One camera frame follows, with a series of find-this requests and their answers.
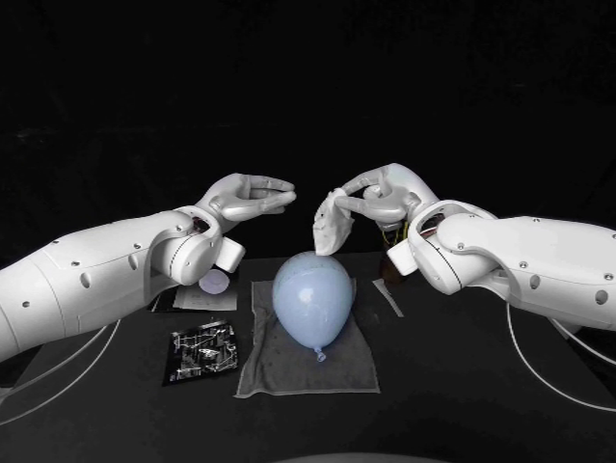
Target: white cable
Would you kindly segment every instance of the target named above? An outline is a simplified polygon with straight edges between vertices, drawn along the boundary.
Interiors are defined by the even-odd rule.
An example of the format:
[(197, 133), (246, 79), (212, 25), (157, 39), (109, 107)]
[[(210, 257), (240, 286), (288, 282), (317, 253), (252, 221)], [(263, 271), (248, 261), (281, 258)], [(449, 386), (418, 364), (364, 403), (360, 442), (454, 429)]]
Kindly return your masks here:
[(106, 352), (106, 348), (109, 347), (109, 344), (111, 342), (113, 341), (113, 337), (116, 336), (116, 331), (118, 331), (118, 327), (121, 326), (121, 320), (118, 320), (118, 323), (116, 323), (116, 327), (113, 328), (113, 333), (111, 334), (111, 337), (109, 337), (109, 341), (106, 342), (106, 345), (103, 346), (103, 349), (102, 351), (99, 352), (99, 355), (96, 357), (96, 359), (93, 360), (93, 362), (90, 363), (90, 366), (86, 368), (86, 371), (79, 375), (79, 377), (72, 381), (72, 383), (69, 384), (69, 386), (49, 399), (46, 400), (40, 405), (37, 405), (31, 410), (28, 410), (27, 412), (24, 412), (23, 414), (20, 414), (18, 416), (10, 418), (8, 420), (4, 420), (0, 422), (0, 426), (4, 424), (10, 424), (11, 422), (14, 422), (15, 420), (20, 420), (23, 417), (27, 417), (27, 415), (30, 415), (33, 412), (36, 412), (41, 407), (44, 407), (46, 405), (49, 405), (72, 388), (72, 386), (80, 381), (80, 379), (86, 376), (86, 373), (92, 370), (93, 366), (96, 365), (98, 361), (99, 361), (99, 358), (102, 357), (103, 353)]
[(571, 332), (569, 330), (560, 325), (560, 322), (552, 318), (552, 320), (555, 321), (556, 325), (559, 326), (559, 328), (562, 329), (562, 331), (579, 342), (579, 344), (582, 344), (582, 346), (586, 348), (586, 350), (598, 355), (602, 360), (605, 360), (609, 364), (615, 365), (616, 366), (616, 361), (614, 359), (609, 359), (604, 354), (601, 354)]
[(517, 343), (517, 336), (514, 334), (514, 326), (513, 326), (513, 311), (510, 309), (510, 303), (507, 303), (507, 321), (510, 323), (510, 334), (513, 335), (513, 341), (514, 341), (514, 347), (517, 348), (517, 352), (520, 353), (520, 359), (526, 363), (527, 368), (533, 372), (533, 374), (537, 376), (537, 379), (558, 392), (563, 397), (569, 398), (572, 401), (576, 403), (586, 405), (591, 408), (598, 408), (598, 410), (604, 410), (605, 412), (614, 412), (616, 413), (616, 408), (609, 408), (609, 407), (602, 407), (601, 405), (595, 405), (589, 402), (585, 402), (584, 400), (579, 400), (575, 398), (572, 395), (566, 394), (559, 388), (556, 388), (552, 383), (542, 377), (540, 373), (535, 370), (535, 368), (530, 366), (530, 363), (526, 360), (526, 357), (523, 356), (523, 353), (520, 352), (520, 344)]
[(11, 395), (20, 393), (26, 388), (28, 388), (37, 381), (44, 379), (50, 374), (56, 373), (59, 369), (62, 369), (82, 354), (82, 352), (93, 345), (93, 342), (98, 340), (98, 338), (102, 336), (103, 332), (106, 331), (106, 328), (111, 325), (106, 325), (101, 330), (99, 333), (93, 336), (93, 338), (89, 340), (86, 345), (72, 354), (72, 356), (59, 364), (56, 365), (49, 371), (40, 374), (34, 379), (31, 379), (27, 383), (23, 383), (17, 388), (14, 388), (11, 391), (7, 393), (0, 394), (0, 400)]

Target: table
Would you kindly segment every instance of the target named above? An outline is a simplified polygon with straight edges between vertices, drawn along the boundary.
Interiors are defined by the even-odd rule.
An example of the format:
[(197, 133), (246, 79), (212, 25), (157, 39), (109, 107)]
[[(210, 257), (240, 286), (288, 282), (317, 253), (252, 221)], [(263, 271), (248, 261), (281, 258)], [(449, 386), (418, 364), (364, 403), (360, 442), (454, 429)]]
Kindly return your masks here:
[[(163, 387), (170, 333), (212, 313), (137, 312), (98, 366), (39, 412), (0, 427), (0, 461), (272, 462), (333, 452), (412, 454), (452, 462), (616, 461), (616, 414), (560, 397), (527, 371), (507, 329), (506, 304), (483, 288), (445, 296), (421, 274), (392, 289), (398, 317), (372, 280), (380, 254), (337, 255), (359, 278), (356, 316), (377, 365), (382, 394), (239, 399), (240, 371)], [(250, 281), (272, 280), (285, 259), (242, 263), (237, 329), (252, 350)], [(615, 406), (559, 331), (514, 310), (520, 344), (547, 379)], [(44, 346), (21, 381), (59, 363), (93, 334)], [(11, 397), (0, 420), (49, 398), (90, 364), (93, 348)]]

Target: light blue balloon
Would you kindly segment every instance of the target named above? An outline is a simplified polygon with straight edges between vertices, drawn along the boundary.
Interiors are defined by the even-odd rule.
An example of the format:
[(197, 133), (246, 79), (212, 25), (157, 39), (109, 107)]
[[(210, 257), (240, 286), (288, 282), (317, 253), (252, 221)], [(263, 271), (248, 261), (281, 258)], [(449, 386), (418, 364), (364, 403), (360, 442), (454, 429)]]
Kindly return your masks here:
[(346, 267), (314, 251), (294, 256), (274, 282), (274, 308), (291, 336), (318, 352), (336, 340), (354, 303), (354, 288)]

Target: black cloth backdrop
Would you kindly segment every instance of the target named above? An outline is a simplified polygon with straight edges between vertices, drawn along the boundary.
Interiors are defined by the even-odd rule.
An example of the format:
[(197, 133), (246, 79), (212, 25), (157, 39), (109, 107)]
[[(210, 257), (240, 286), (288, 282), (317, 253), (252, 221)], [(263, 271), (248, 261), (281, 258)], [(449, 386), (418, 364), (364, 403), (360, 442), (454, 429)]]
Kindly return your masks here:
[[(500, 217), (616, 228), (616, 1), (0, 2), (0, 268), (233, 172), (297, 184), (232, 231), (291, 256), (390, 162)], [(343, 251), (380, 244), (357, 218)]]

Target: circuit board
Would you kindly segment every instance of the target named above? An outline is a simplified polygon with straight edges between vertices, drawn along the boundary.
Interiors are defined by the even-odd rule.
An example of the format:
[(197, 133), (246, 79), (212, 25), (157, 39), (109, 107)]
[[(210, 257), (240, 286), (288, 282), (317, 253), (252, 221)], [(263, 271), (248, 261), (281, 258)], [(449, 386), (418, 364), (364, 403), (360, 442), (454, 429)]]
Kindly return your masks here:
[(165, 386), (237, 367), (236, 333), (226, 320), (171, 334)]

